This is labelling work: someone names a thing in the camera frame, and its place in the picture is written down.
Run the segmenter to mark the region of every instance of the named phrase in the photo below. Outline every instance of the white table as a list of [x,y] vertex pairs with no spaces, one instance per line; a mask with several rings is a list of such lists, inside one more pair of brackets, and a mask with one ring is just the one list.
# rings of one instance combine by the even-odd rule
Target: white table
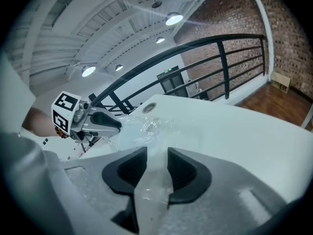
[[[152,102],[156,107],[144,114],[142,110]],[[287,202],[304,193],[313,174],[313,134],[268,115],[198,99],[154,95],[131,116],[169,120],[170,128],[160,128],[162,150],[178,147],[234,162]],[[115,151],[102,142],[82,158]]]

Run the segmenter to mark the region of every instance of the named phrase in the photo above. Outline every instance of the robotic arm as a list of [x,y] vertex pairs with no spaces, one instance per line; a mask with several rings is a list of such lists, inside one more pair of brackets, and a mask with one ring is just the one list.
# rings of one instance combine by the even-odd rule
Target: robotic arm
[[90,143],[96,137],[111,137],[120,132],[121,122],[108,110],[92,107],[80,96],[61,92],[51,105],[55,126],[78,143]]

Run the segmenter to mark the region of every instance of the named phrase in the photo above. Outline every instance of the white sleeve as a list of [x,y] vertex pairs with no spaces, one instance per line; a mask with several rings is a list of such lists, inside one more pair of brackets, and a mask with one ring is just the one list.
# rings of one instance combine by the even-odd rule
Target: white sleeve
[[19,132],[35,101],[35,96],[23,83],[0,51],[0,128],[2,132]]

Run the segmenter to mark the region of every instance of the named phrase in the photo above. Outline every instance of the railing bar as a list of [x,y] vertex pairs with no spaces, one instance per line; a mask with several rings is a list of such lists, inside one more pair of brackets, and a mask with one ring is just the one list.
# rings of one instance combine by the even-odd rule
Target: railing bar
[[175,86],[174,81],[172,80],[172,78],[169,78],[169,81],[170,81],[170,83],[171,83],[171,85],[172,85],[172,87],[174,89],[176,86]]
[[104,105],[104,107],[113,107],[114,105]]
[[175,76],[177,73],[182,73],[183,71],[186,71],[186,70],[188,70],[188,69],[190,69],[190,68],[192,68],[192,67],[194,67],[194,66],[197,66],[197,65],[200,65],[200,64],[204,64],[204,63],[206,63],[206,62],[208,62],[208,61],[211,61],[211,60],[213,60],[213,59],[220,58],[220,57],[221,57],[221,55],[218,54],[218,55],[215,55],[215,56],[213,56],[213,57],[205,58],[205,59],[200,60],[200,61],[197,61],[197,62],[195,62],[195,63],[193,63],[193,64],[187,65],[187,66],[184,67],[184,68],[178,69],[178,70],[176,70],[176,71],[174,71],[174,72],[172,72],[172,73],[170,73],[170,74],[168,74],[168,75],[162,77],[161,79],[168,78],[168,77],[170,77],[170,76]]
[[172,89],[172,90],[168,91],[168,92],[165,93],[164,95],[172,94],[172,93],[174,93],[174,92],[176,92],[176,91],[179,91],[179,90],[182,89],[182,88],[186,88],[186,87],[189,86],[189,85],[192,85],[192,84],[194,84],[194,83],[197,83],[198,81],[203,80],[203,79],[206,79],[206,78],[208,78],[208,77],[210,77],[210,76],[214,76],[215,74],[220,73],[220,72],[222,72],[222,71],[223,71],[223,69],[220,69],[220,70],[216,70],[215,72],[212,72],[212,73],[210,73],[210,74],[207,74],[207,75],[198,77],[197,79],[192,80],[192,81],[190,81],[189,83],[179,85],[178,87],[176,87],[175,89]]
[[132,104],[131,104],[128,100],[126,100],[125,103],[126,103],[126,105],[128,106],[128,108],[129,108],[131,111],[134,110]]
[[134,96],[137,96],[139,93],[141,93],[141,92],[145,91],[146,89],[148,89],[148,88],[150,88],[150,87],[152,87],[152,86],[158,84],[159,82],[165,81],[165,80],[168,79],[169,77],[175,76],[176,74],[181,73],[181,72],[183,72],[183,71],[186,71],[186,70],[188,70],[188,69],[190,69],[190,68],[192,68],[192,67],[194,67],[194,66],[197,66],[197,65],[206,63],[206,62],[211,61],[211,60],[216,59],[216,58],[219,58],[220,56],[221,56],[220,54],[219,54],[219,55],[215,55],[215,56],[213,56],[213,57],[209,57],[209,58],[200,60],[200,61],[198,61],[198,62],[195,62],[195,63],[193,63],[193,64],[187,65],[187,66],[184,67],[184,68],[178,69],[178,70],[176,70],[176,71],[174,71],[174,72],[172,72],[172,73],[170,73],[170,74],[168,74],[168,75],[166,75],[166,76],[164,76],[164,77],[162,77],[162,78],[160,78],[160,79],[158,79],[158,80],[152,82],[151,84],[146,85],[145,87],[143,87],[143,88],[141,88],[140,90],[136,91],[135,93],[131,94],[131,95],[128,96],[127,98],[123,99],[121,102],[124,102],[124,101],[126,101],[126,100],[131,99],[131,98],[134,97]]
[[255,34],[228,34],[228,35],[218,35],[218,36],[212,36],[212,37],[206,37],[197,39],[176,47],[173,47],[171,49],[168,49],[148,60],[145,62],[139,64],[123,76],[121,76],[119,79],[117,79],[115,82],[113,82],[109,87],[107,87],[103,92],[98,95],[95,100],[91,102],[92,106],[97,105],[99,102],[101,102],[104,98],[106,98],[111,92],[114,92],[116,89],[121,87],[123,84],[125,84],[127,81],[131,80],[132,78],[136,77],[140,73],[146,71],[147,69],[151,68],[152,66],[161,63],[162,61],[169,59],[173,56],[176,56],[178,54],[181,54],[185,51],[188,51],[190,49],[198,48],[204,45],[213,44],[218,41],[228,41],[228,40],[236,40],[236,39],[257,39],[261,38],[264,39],[265,37],[263,35],[255,35]]
[[118,98],[118,96],[115,94],[115,92],[111,92],[109,96],[113,100],[113,102],[116,104],[116,107],[120,108],[123,113],[125,114],[130,113],[129,110],[127,110],[127,108],[125,107],[125,105]]
[[263,75],[265,75],[265,54],[264,54],[263,40],[261,38],[260,38],[260,43],[261,43],[262,60],[263,60]]
[[225,98],[229,98],[229,73],[228,73],[228,63],[227,58],[225,54],[225,49],[223,42],[217,42],[217,47],[219,48],[219,52],[221,54],[221,62],[223,67],[223,75],[224,75],[224,81],[225,81]]
[[250,57],[250,58],[245,59],[245,60],[243,60],[243,61],[240,61],[240,62],[238,62],[238,63],[232,64],[232,65],[229,65],[229,66],[228,66],[228,68],[232,68],[232,67],[234,67],[234,66],[237,66],[237,65],[243,64],[243,63],[245,63],[245,62],[251,61],[251,60],[256,59],[256,58],[259,58],[259,57],[262,57],[262,55],[258,55],[258,56]]
[[245,83],[251,81],[253,78],[256,78],[257,76],[261,75],[262,73],[263,73],[263,71],[257,73],[256,75],[254,75],[254,76],[252,76],[251,78],[247,79],[245,82],[242,82],[242,83],[236,85],[234,88],[230,89],[229,91],[231,92],[231,91],[237,89],[238,87],[240,87],[240,86],[244,85]]
[[239,74],[237,74],[237,75],[235,75],[235,76],[232,76],[229,80],[231,81],[231,80],[233,80],[233,79],[235,79],[235,78],[237,78],[237,77],[240,77],[241,75],[244,75],[244,74],[248,73],[249,71],[252,71],[252,70],[254,70],[254,69],[260,67],[262,64],[263,64],[263,63],[260,63],[260,64],[258,64],[258,65],[256,65],[256,66],[252,67],[252,68],[247,69],[246,71],[243,71],[243,72],[241,72],[241,73],[239,73]]
[[236,49],[236,50],[233,50],[233,51],[226,52],[225,54],[226,55],[230,55],[230,54],[234,54],[234,53],[237,53],[237,52],[250,50],[250,49],[258,49],[258,48],[262,48],[262,46],[253,46],[253,47],[248,47],[248,48],[243,48],[243,49]]
[[216,100],[216,99],[218,99],[218,98],[224,96],[225,94],[226,94],[226,92],[224,92],[223,94],[220,94],[220,95],[216,96],[215,98],[210,99],[209,101],[214,101],[214,100]]
[[197,94],[195,94],[195,95],[193,95],[193,96],[190,96],[190,98],[197,97],[197,96],[201,95],[202,93],[208,92],[208,91],[210,91],[210,90],[212,90],[212,89],[215,89],[216,87],[221,86],[221,85],[224,84],[224,83],[225,83],[225,81],[223,81],[223,82],[221,82],[221,83],[219,83],[219,84],[217,84],[217,85],[214,85],[214,86],[212,86],[212,87],[210,87],[210,88],[208,88],[208,89],[205,89],[205,90],[203,90],[202,92],[199,92],[199,93],[197,93]]

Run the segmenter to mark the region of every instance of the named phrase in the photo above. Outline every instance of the ceiling light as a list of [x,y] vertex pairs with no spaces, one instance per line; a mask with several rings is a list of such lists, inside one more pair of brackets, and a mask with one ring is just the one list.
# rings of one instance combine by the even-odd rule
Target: ceiling light
[[95,71],[96,67],[95,66],[92,66],[92,67],[87,67],[87,66],[84,66],[83,67],[83,70],[82,70],[82,76],[85,77],[85,76],[89,76],[91,73],[93,73]]
[[157,43],[157,44],[162,43],[164,40],[165,40],[164,37],[158,37],[158,38],[156,39],[156,43]]
[[124,66],[122,66],[122,65],[117,65],[116,67],[115,67],[115,71],[119,71],[120,69],[122,69]]
[[171,12],[169,13],[165,18],[166,25],[173,25],[177,24],[179,21],[181,21],[183,16],[180,13],[177,12]]
[[159,8],[162,5],[162,1],[156,1],[154,4],[152,4],[152,8],[156,9]]

